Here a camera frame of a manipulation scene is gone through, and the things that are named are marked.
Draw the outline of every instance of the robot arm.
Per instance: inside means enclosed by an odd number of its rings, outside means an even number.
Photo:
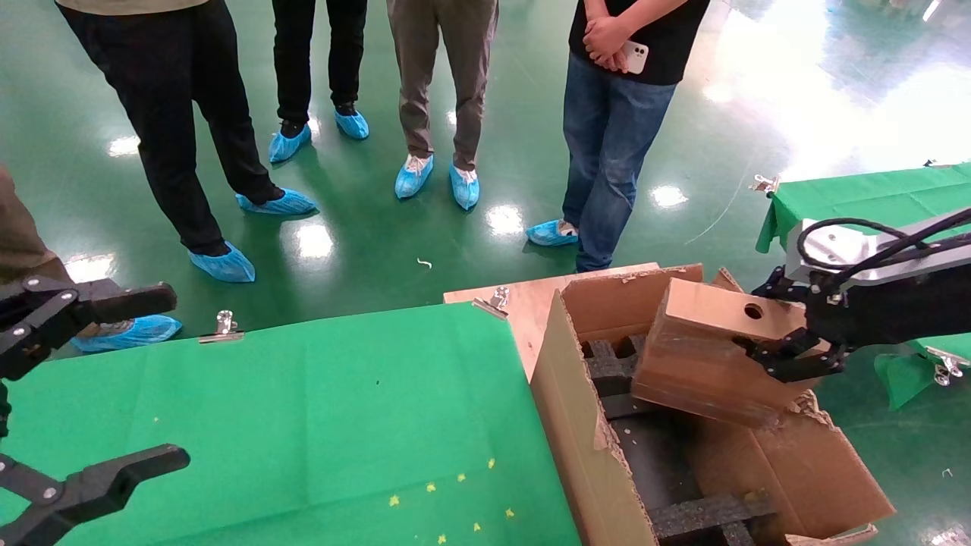
[[[0,439],[11,406],[4,381],[17,381],[91,323],[115,323],[171,311],[168,285],[122,290],[110,280],[79,285],[32,277],[0,287]],[[118,512],[145,480],[185,468],[188,454],[173,445],[104,461],[63,482],[0,454],[0,489],[30,502],[0,526],[0,546],[50,546],[75,526]]]
[[[791,382],[839,373],[861,347],[971,332],[971,233],[933,238],[968,223],[971,209],[899,230],[857,219],[803,221],[788,236],[786,265],[753,294],[804,304],[806,327],[781,340],[742,342],[747,354]],[[803,356],[820,341],[827,352]]]

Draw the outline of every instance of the black pants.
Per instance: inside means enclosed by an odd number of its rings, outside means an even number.
[[[277,37],[273,61],[281,119],[306,123],[310,106],[310,39],[316,0],[273,0]],[[357,101],[367,0],[327,0],[330,17],[330,99],[334,105]]]
[[[141,139],[151,191],[183,245],[197,254],[219,254],[222,234],[195,175],[193,100],[209,123],[229,185],[257,204],[277,192],[259,162],[236,29],[224,1],[123,17],[58,7],[117,91]]]

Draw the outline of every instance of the glossy floor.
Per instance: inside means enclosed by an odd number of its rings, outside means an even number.
[[[277,184],[315,197],[319,215],[245,215],[198,120],[199,175],[226,238],[256,265],[253,285],[220,284],[189,265],[151,199],[117,98],[50,0],[0,3],[0,160],[77,280],[172,284],[184,336],[211,332],[225,308],[256,329],[567,273],[570,251],[527,246],[522,230],[556,217],[564,190],[561,97],[573,5],[501,4],[480,149],[483,197],[471,213],[452,201],[444,162],[419,197],[394,197],[405,150],[381,0],[371,3],[361,74],[371,138],[351,142],[330,121],[321,13],[313,147],[273,170]],[[278,122],[273,17],[269,2],[229,5],[265,150]],[[780,260],[753,250],[768,204],[746,189],[753,175],[795,181],[971,156],[969,35],[964,0],[715,0],[649,154],[616,264],[701,261],[751,287]],[[448,156],[454,93],[443,54],[431,96],[435,143]],[[871,370],[866,361],[851,366],[820,397],[900,511],[874,544],[967,543],[971,444],[962,432],[971,389],[931,390],[890,414]]]

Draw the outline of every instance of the green table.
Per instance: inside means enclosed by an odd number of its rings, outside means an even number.
[[[46,362],[11,402],[4,452],[59,479],[192,456],[66,546],[580,544],[509,325],[469,304]]]
[[[807,218],[863,218],[899,227],[969,206],[971,163],[781,184],[772,196],[755,248],[767,253],[775,239],[784,248],[789,232]],[[915,357],[895,356],[877,362],[894,407],[932,381],[933,369],[921,358],[926,357],[928,346],[971,358],[971,334],[924,338],[911,345]],[[888,373],[890,366],[897,368],[895,373]]]

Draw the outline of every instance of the smartphone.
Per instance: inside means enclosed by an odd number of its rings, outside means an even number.
[[[637,42],[624,42],[623,54],[627,57],[627,72],[640,74],[644,72],[644,64],[648,60],[648,47]]]

